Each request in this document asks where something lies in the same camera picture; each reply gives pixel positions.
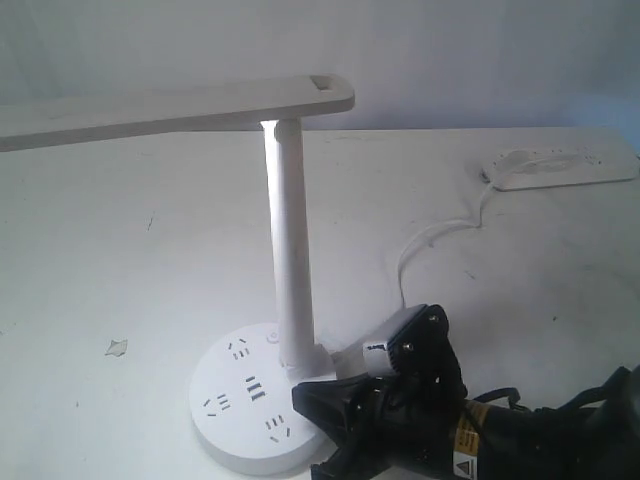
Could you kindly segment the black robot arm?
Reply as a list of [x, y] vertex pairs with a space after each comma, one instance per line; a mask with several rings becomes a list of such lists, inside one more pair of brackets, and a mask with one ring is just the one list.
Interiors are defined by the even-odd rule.
[[397, 311], [362, 345], [363, 374], [307, 381], [294, 410], [335, 452], [315, 479], [372, 479], [391, 468], [431, 479], [635, 479], [639, 372], [618, 368], [557, 408], [517, 389], [470, 397], [437, 305]]

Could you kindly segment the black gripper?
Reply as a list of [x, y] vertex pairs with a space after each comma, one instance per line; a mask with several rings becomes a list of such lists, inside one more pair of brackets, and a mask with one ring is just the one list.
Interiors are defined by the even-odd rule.
[[358, 375], [301, 382], [293, 409], [339, 448], [313, 480], [369, 480], [399, 465], [437, 479], [480, 474], [480, 420], [449, 340], [430, 377]]

